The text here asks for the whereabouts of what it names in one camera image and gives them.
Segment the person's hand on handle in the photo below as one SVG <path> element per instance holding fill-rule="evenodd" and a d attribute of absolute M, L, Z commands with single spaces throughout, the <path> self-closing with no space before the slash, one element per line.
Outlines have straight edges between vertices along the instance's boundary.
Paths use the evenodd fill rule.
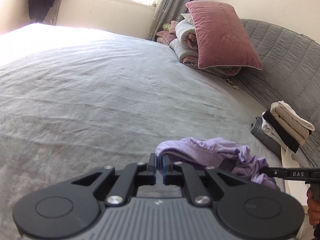
<path fill-rule="evenodd" d="M 308 198 L 307 205 L 310 225 L 317 226 L 320 221 L 320 203 L 318 200 L 314 200 L 312 188 L 308 189 L 306 195 Z"/>

